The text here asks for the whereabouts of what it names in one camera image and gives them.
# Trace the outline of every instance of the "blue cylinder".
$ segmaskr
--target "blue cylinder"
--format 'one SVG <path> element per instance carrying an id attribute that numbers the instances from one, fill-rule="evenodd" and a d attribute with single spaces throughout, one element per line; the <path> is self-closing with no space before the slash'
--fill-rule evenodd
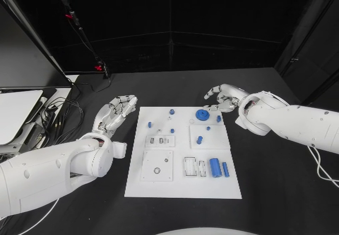
<path id="1" fill-rule="evenodd" d="M 202 143 L 202 141 L 203 141 L 203 137 L 202 137 L 202 136 L 199 136 L 199 137 L 198 137 L 198 140 L 196 140 L 196 144 L 201 144 L 201 143 Z"/>
<path id="2" fill-rule="evenodd" d="M 228 165 L 226 165 L 226 163 L 222 163 L 222 168 L 224 168 L 224 174 L 225 174 L 225 177 L 229 177 L 229 173 L 228 173 Z"/>
<path id="3" fill-rule="evenodd" d="M 201 120 L 201 121 L 206 121 L 209 119 L 209 112 L 203 109 L 199 109 L 196 111 L 196 118 Z"/>
<path id="4" fill-rule="evenodd" d="M 212 171 L 214 178 L 222 177 L 221 164 L 219 164 L 219 159 L 218 158 L 209 159 L 209 166 L 211 166 L 211 171 Z"/>

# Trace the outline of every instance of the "white cable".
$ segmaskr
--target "white cable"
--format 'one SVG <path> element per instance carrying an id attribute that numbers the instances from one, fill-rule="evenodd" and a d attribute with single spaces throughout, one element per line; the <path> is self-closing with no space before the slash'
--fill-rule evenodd
<path id="1" fill-rule="evenodd" d="M 320 165 L 320 154 L 319 154 L 319 152 L 317 152 L 317 149 L 314 148 L 316 153 L 317 153 L 317 159 L 316 159 L 316 155 L 313 154 L 313 151 L 312 151 L 312 149 L 310 149 L 309 146 L 307 146 L 307 148 L 309 148 L 309 151 L 310 151 L 310 153 L 312 153 L 312 155 L 313 155 L 313 158 L 314 158 L 314 160 L 316 160 L 316 163 L 317 163 L 316 173 L 317 173 L 319 178 L 322 178 L 323 180 L 329 180 L 329 181 L 333 183 L 333 185 L 339 188 L 339 185 L 338 185 L 338 183 L 336 183 L 336 182 L 339 182 L 339 180 L 333 180 L 333 179 L 332 179 L 330 175 L 327 174 L 326 170 L 323 169 L 323 167 L 322 167 L 322 165 Z M 323 173 L 327 175 L 329 178 L 325 178 L 325 177 L 320 176 L 319 169 L 322 169 Z"/>
<path id="2" fill-rule="evenodd" d="M 284 99 L 280 98 L 280 97 L 278 97 L 276 94 L 273 94 L 271 92 L 261 91 L 260 93 L 273 96 L 273 97 L 274 97 L 277 100 L 280 100 L 287 106 L 290 106 L 290 104 L 284 101 Z"/>
<path id="3" fill-rule="evenodd" d="M 46 218 L 48 214 L 46 214 L 45 217 L 38 221 L 38 223 L 36 223 L 25 232 L 22 232 L 22 233 L 17 234 L 17 235 L 23 235 L 23 234 L 40 223 L 40 221 Z"/>

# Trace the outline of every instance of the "robotic arm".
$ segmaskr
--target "robotic arm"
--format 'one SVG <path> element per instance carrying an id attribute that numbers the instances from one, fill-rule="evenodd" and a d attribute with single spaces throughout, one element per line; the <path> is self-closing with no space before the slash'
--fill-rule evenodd
<path id="1" fill-rule="evenodd" d="M 126 156 L 127 144 L 110 138 L 136 102 L 133 95 L 117 97 L 78 141 L 33 150 L 0 164 L 0 217 L 42 207 L 107 174 L 113 158 Z"/>
<path id="2" fill-rule="evenodd" d="M 238 107 L 235 123 L 254 134 L 276 134 L 310 147 L 339 154 L 339 113 L 289 103 L 270 92 L 255 94 L 221 85 L 214 87 L 205 99 L 218 94 L 218 105 L 205 106 L 211 111 L 231 112 Z"/>

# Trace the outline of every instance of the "red light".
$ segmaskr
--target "red light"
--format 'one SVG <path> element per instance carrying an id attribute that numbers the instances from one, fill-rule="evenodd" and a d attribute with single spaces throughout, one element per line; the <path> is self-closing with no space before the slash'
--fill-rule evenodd
<path id="1" fill-rule="evenodd" d="M 101 70 L 102 70 L 101 65 L 94 66 L 94 68 L 95 68 L 98 71 L 101 71 Z"/>

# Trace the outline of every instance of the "black table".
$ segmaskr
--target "black table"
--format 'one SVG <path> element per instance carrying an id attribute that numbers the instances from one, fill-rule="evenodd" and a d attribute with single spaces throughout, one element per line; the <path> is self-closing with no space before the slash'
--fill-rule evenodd
<path id="1" fill-rule="evenodd" d="M 78 82 L 105 86 L 101 75 L 82 75 Z M 91 131 L 101 106 L 118 95 L 134 94 L 140 106 L 203 106 L 208 90 L 222 83 L 250 93 L 271 91 L 291 104 L 299 101 L 273 68 L 124 73 L 110 88 L 91 92 L 87 85 L 79 105 L 85 120 L 76 137 Z M 273 132 L 254 135 L 237 124 L 238 112 L 222 114 L 228 129 L 242 199 L 126 198 L 126 183 L 136 135 L 139 108 L 118 128 L 114 141 L 128 144 L 126 158 L 114 160 L 108 174 L 61 198 L 42 223 L 26 234 L 154 235 L 192 227 L 219 227 L 261 235 L 339 234 L 339 189 L 317 178 L 306 146 Z M 66 129 L 78 122 L 72 109 Z M 320 151 L 323 162 L 338 155 Z M 329 172 L 335 167 L 326 166 Z M 4 232 L 16 235 L 48 212 L 52 204 L 16 215 Z"/>

